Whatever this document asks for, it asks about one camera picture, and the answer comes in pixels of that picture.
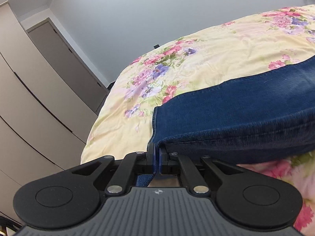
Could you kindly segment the blue denim jeans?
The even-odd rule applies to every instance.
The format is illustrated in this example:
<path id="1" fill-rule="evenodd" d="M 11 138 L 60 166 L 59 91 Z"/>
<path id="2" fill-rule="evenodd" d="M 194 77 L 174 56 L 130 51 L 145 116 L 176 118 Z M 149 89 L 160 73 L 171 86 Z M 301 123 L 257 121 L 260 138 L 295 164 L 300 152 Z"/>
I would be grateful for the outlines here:
<path id="1" fill-rule="evenodd" d="M 150 142 L 197 160 L 259 164 L 314 150 L 314 58 L 180 94 L 155 107 Z"/>

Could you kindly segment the beige wardrobe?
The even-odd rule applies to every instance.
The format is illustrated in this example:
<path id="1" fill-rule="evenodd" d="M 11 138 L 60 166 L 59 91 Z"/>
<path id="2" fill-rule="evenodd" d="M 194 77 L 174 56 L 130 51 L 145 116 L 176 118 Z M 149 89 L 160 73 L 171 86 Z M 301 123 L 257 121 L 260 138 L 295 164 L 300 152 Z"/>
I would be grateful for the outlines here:
<path id="1" fill-rule="evenodd" d="M 59 77 L 1 5 L 1 214 L 26 183 L 80 164 L 96 114 Z"/>

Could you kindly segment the floral yellow bed quilt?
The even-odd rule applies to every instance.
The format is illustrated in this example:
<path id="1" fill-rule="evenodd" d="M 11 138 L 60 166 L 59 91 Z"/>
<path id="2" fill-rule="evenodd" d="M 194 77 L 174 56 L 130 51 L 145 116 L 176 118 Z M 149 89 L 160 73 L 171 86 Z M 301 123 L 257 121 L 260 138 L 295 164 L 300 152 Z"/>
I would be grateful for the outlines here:
<path id="1" fill-rule="evenodd" d="M 171 41 L 120 73 L 92 126 L 81 163 L 146 150 L 154 108 L 177 95 L 309 58 L 314 58 L 313 5 L 254 14 Z M 303 206 L 294 226 L 314 235 L 314 150 L 238 165 L 295 186 Z"/>

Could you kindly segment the grey door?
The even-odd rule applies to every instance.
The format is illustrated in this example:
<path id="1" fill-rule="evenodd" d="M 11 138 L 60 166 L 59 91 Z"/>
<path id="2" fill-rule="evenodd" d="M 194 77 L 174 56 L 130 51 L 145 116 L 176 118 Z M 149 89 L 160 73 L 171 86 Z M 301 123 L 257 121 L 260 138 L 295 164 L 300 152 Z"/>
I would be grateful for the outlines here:
<path id="1" fill-rule="evenodd" d="M 27 29 L 28 36 L 50 66 L 95 113 L 99 114 L 108 89 L 88 68 L 50 18 Z"/>

